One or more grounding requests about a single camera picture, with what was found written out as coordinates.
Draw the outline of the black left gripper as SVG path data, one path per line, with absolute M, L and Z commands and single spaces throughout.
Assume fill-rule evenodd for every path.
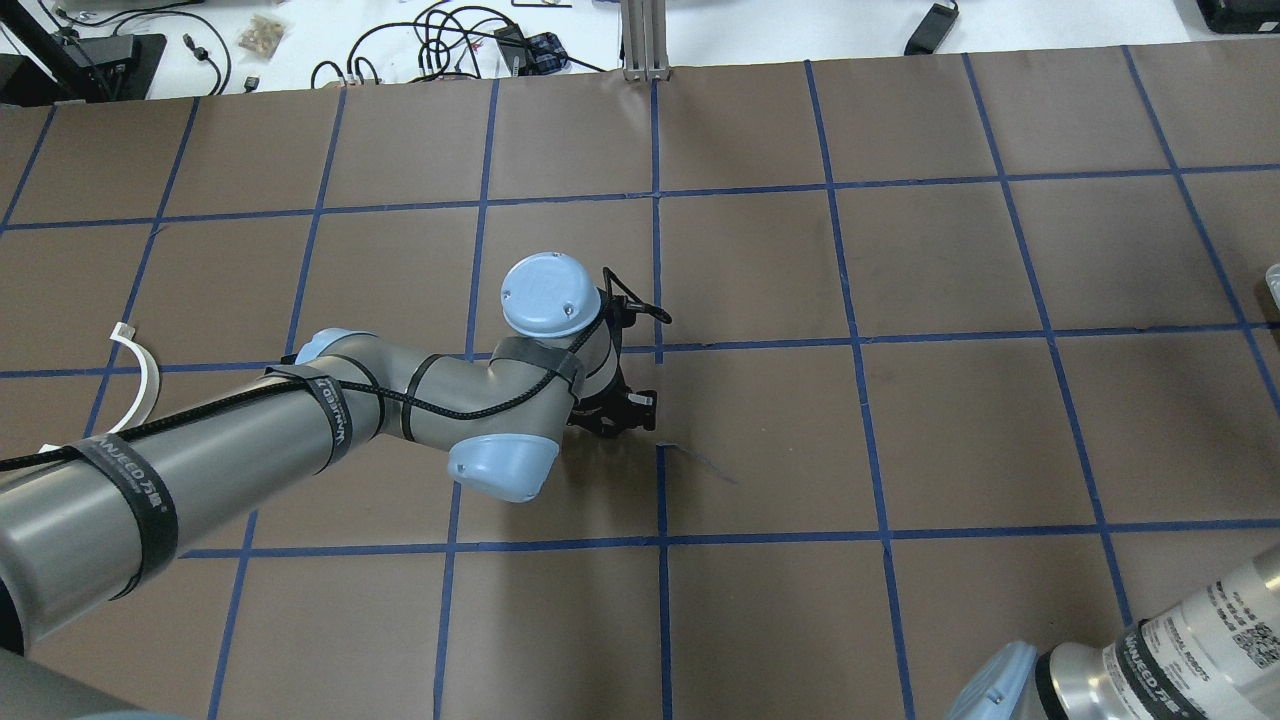
M 654 389 L 632 388 L 620 364 L 623 331 L 632 327 L 640 315 L 652 316 L 663 324 L 671 323 L 671 315 L 664 309 L 640 300 L 611 300 L 604 306 L 603 325 L 591 337 L 605 338 L 607 352 L 588 373 L 570 413 L 568 427 L 607 439 L 626 430 L 653 432 L 657 428 L 658 393 Z

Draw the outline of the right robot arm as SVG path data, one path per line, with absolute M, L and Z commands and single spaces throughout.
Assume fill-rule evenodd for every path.
M 951 719 L 1275 719 L 1277 565 L 1261 555 L 1094 648 L 1014 641 Z

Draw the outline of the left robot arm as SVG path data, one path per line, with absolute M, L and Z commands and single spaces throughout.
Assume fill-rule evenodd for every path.
M 317 332 L 244 388 L 138 427 L 3 461 L 3 715 L 146 719 L 133 703 L 27 657 L 127 597 L 201 539 L 379 436 L 447 452 L 460 486 L 535 498 L 564 430 L 653 430 L 657 395 L 631 389 L 623 332 L 669 314 L 611 269 L 562 252 L 500 283 L 509 327 L 484 364 L 366 331 Z

